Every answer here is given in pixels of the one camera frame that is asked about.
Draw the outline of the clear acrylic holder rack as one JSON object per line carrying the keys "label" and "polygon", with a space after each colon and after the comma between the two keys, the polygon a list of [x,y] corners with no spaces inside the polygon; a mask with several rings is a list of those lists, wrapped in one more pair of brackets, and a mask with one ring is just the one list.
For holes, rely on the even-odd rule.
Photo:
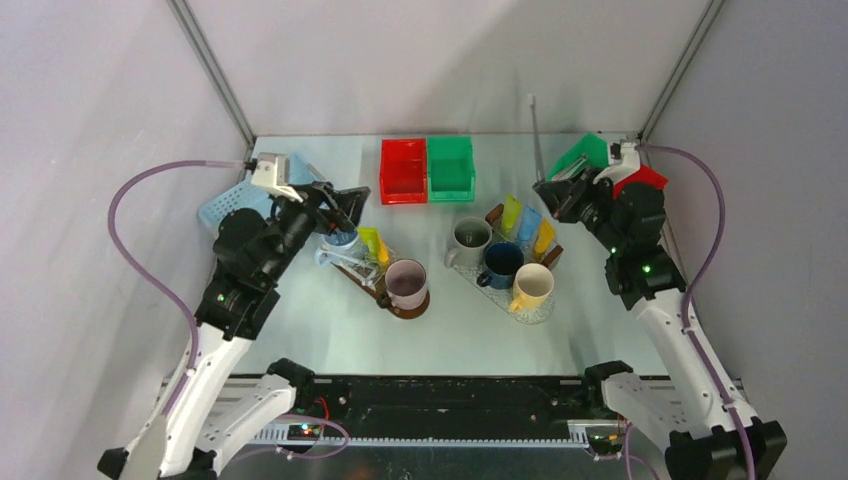
{"label": "clear acrylic holder rack", "polygon": [[331,263],[366,293],[379,296],[386,290],[388,265],[381,264],[360,241],[343,249]]}

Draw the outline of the red toothpaste bin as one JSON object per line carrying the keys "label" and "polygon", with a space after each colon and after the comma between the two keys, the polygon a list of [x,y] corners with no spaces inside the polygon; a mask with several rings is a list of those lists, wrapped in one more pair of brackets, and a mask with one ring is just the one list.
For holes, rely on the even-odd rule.
{"label": "red toothpaste bin", "polygon": [[668,184],[668,179],[653,170],[652,168],[642,164],[635,173],[625,177],[614,185],[612,191],[612,198],[617,199],[621,194],[622,190],[627,185],[633,183],[646,184],[655,189],[663,190]]}

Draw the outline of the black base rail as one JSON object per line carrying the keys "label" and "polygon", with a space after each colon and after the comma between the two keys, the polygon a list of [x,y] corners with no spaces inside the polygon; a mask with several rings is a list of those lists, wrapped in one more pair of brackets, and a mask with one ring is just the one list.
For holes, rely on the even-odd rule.
{"label": "black base rail", "polygon": [[354,440],[568,440],[579,421],[615,422],[578,377],[316,376],[295,412],[340,424]]}

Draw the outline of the clear glass oval tray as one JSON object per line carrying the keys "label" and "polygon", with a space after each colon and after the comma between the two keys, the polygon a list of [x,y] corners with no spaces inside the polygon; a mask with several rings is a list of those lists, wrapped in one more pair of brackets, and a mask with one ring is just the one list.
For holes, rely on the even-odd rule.
{"label": "clear glass oval tray", "polygon": [[518,323],[525,325],[541,324],[547,321],[554,313],[555,301],[552,296],[549,296],[540,306],[533,309],[510,311],[509,305],[512,301],[510,290],[498,290],[490,286],[480,286],[477,284],[477,278],[483,273],[482,267],[454,266],[453,269]]}

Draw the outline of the brown ended acrylic rack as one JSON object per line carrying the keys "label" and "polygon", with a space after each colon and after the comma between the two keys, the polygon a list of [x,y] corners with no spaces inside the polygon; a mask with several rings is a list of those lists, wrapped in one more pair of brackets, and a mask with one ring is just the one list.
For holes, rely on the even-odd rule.
{"label": "brown ended acrylic rack", "polygon": [[519,246],[521,251],[524,254],[525,260],[531,263],[539,263],[546,266],[549,270],[553,271],[557,266],[559,259],[564,251],[564,248],[558,243],[555,235],[555,240],[551,244],[547,254],[542,260],[536,260],[533,256],[533,245],[536,241],[537,234],[535,238],[531,241],[531,243],[524,248],[522,245],[519,245],[516,241],[516,234],[518,233],[518,228],[520,225],[520,218],[517,223],[517,226],[513,230],[513,235],[511,238],[505,238],[500,232],[500,217],[503,212],[503,203],[497,204],[488,214],[484,216],[484,219],[490,224],[493,230],[493,242],[511,242]]}

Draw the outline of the grey toothbrush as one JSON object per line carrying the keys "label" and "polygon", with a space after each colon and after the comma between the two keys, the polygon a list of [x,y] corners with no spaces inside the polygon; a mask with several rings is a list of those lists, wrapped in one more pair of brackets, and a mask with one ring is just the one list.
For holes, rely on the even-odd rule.
{"label": "grey toothbrush", "polygon": [[536,181],[542,182],[546,179],[544,160],[542,156],[540,132],[538,127],[536,97],[532,94],[528,96],[528,107],[532,122],[533,148],[534,148],[534,163],[536,172]]}

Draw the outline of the light blue mug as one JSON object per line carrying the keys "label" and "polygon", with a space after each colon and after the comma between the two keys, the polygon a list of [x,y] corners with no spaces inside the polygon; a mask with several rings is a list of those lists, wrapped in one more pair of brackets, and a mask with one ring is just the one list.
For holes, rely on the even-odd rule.
{"label": "light blue mug", "polygon": [[336,231],[329,235],[322,235],[321,238],[322,242],[317,249],[327,248],[342,254],[366,259],[367,252],[364,250],[360,236],[356,231]]}

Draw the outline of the light blue toothbrush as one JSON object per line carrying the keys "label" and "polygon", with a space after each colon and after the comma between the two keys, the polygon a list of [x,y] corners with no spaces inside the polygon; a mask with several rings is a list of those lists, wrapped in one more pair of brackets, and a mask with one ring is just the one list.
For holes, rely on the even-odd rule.
{"label": "light blue toothbrush", "polygon": [[373,287],[377,282],[380,268],[377,263],[364,258],[353,257],[327,248],[316,250],[314,260],[319,266],[333,265],[343,273],[350,274],[361,286]]}

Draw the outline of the mauve pink mug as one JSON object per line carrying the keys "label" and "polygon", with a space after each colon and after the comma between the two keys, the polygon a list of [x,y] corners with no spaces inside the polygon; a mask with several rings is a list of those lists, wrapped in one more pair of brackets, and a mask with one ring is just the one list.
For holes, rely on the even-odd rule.
{"label": "mauve pink mug", "polygon": [[414,310],[428,293],[425,268],[415,260],[400,259],[388,266],[384,274],[385,293],[392,307]]}

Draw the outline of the grey mug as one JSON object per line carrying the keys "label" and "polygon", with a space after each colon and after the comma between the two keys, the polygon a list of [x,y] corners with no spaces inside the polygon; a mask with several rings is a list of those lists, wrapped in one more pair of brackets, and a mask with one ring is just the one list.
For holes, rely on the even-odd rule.
{"label": "grey mug", "polygon": [[479,266],[492,237],[492,228],[485,219],[460,219],[453,227],[444,265],[447,268]]}

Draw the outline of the light blue plastic basket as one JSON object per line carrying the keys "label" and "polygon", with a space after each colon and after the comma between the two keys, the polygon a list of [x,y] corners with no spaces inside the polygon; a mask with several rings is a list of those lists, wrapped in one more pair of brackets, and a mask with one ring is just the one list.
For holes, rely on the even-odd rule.
{"label": "light blue plastic basket", "polygon": [[[288,155],[290,170],[288,180],[295,185],[324,181],[325,177],[298,153]],[[251,183],[251,174],[224,193],[218,195],[197,212],[200,223],[216,237],[220,223],[232,212],[247,208],[259,213],[263,219],[270,217],[272,199],[269,195]]]}

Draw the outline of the cream yellow mug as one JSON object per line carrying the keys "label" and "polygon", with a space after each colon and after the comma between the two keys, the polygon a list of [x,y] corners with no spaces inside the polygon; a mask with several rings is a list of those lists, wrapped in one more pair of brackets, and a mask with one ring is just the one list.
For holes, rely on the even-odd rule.
{"label": "cream yellow mug", "polygon": [[546,266],[539,263],[523,265],[514,278],[509,311],[525,311],[541,306],[554,286],[554,276]]}

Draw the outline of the green plastic bin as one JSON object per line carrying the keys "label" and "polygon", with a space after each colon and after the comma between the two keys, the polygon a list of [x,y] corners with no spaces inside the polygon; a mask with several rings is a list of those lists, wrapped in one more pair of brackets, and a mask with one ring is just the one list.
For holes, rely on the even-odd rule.
{"label": "green plastic bin", "polygon": [[431,136],[426,147],[429,201],[472,202],[476,172],[471,138]]}

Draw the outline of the red plastic bin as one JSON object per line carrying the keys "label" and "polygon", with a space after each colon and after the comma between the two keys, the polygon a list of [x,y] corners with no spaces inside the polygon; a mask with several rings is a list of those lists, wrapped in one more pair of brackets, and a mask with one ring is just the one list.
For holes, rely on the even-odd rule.
{"label": "red plastic bin", "polygon": [[383,205],[427,202],[425,138],[381,141],[379,189]]}

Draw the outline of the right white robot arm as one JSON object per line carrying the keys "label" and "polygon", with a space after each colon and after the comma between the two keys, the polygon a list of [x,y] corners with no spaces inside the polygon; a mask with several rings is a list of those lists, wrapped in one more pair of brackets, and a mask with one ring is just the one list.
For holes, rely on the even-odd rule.
{"label": "right white robot arm", "polygon": [[777,421],[765,422],[727,374],[691,306],[691,286],[660,243],[666,221],[661,188],[642,182],[616,191],[597,169],[539,180],[534,192],[561,223],[582,224],[608,251],[604,270],[647,332],[678,396],[649,391],[624,363],[591,367],[581,392],[596,418],[613,412],[664,454],[673,479],[766,479],[787,446]]}

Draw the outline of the dark blue mug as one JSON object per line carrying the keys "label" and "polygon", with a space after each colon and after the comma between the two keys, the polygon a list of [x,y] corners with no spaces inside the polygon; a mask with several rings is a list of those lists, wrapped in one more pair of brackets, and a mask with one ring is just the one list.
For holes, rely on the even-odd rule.
{"label": "dark blue mug", "polygon": [[483,288],[509,290],[524,263],[524,254],[518,245],[511,242],[493,243],[484,252],[483,271],[475,283]]}

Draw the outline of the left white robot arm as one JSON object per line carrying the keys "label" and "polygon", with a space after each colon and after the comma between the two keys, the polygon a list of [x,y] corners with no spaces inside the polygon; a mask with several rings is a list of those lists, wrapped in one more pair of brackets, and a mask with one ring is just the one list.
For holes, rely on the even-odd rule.
{"label": "left white robot arm", "polygon": [[216,479],[267,424],[304,416],[316,403],[313,372],[272,363],[254,391],[215,420],[208,415],[240,359],[280,299],[280,278],[314,233],[354,232],[371,193],[336,191],[328,182],[296,185],[279,196],[274,215],[251,208],[229,213],[213,245],[216,268],[197,310],[180,364],[189,375],[170,385],[139,435],[105,451],[97,469],[110,479]]}

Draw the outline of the green toothbrush bin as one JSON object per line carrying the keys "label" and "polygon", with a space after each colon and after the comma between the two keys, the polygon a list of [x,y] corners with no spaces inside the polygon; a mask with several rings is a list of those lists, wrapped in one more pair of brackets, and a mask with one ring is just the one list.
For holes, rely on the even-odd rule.
{"label": "green toothbrush bin", "polygon": [[587,168],[609,166],[609,144],[595,134],[586,134],[566,151],[547,175],[549,181],[568,180]]}

